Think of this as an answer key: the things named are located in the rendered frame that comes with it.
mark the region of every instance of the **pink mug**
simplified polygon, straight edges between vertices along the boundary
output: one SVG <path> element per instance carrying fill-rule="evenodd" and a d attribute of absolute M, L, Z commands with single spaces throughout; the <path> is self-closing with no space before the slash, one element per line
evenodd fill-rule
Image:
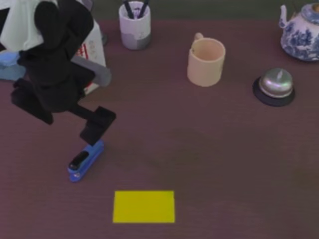
<path fill-rule="evenodd" d="M 225 55 L 223 43 L 197 33 L 189 51 L 189 80 L 202 87 L 215 85 L 221 78 Z"/>

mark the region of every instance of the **light blue container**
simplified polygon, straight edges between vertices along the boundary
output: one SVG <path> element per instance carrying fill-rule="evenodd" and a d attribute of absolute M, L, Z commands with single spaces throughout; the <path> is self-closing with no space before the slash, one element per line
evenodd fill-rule
<path fill-rule="evenodd" d="M 18 52 L 0 53 L 0 79 L 16 81 L 24 77 L 26 69 L 18 65 L 19 57 Z"/>

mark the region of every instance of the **teapot spout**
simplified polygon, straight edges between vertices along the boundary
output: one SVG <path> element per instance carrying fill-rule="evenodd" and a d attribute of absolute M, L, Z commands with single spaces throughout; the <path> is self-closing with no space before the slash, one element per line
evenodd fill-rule
<path fill-rule="evenodd" d="M 287 25 L 287 8 L 285 5 L 280 7 L 280 19 L 279 19 L 279 27 L 285 28 Z"/>

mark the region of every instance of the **pen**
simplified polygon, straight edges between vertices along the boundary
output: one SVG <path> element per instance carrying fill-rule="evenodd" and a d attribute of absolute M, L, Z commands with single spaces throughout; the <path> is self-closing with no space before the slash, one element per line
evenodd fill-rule
<path fill-rule="evenodd" d="M 129 19 L 134 19 L 134 15 L 132 13 L 132 10 L 131 10 L 131 7 L 130 7 L 128 0 L 123 0 L 123 4 L 124 4 L 126 12 L 128 13 Z"/>
<path fill-rule="evenodd" d="M 145 12 L 146 7 L 148 6 L 150 0 L 144 0 L 143 6 L 141 8 L 140 14 L 138 15 L 138 19 L 142 18 Z"/>

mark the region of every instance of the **white box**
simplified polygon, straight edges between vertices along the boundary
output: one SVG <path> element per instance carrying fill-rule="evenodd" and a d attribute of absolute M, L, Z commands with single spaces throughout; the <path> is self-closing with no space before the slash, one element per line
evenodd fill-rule
<path fill-rule="evenodd" d="M 102 35 L 100 27 L 96 21 L 94 21 L 93 30 L 88 35 L 86 40 L 83 42 L 82 46 L 77 51 L 76 55 L 106 67 Z M 97 84 L 89 84 L 84 89 L 85 94 L 88 95 L 98 87 L 99 86 Z"/>

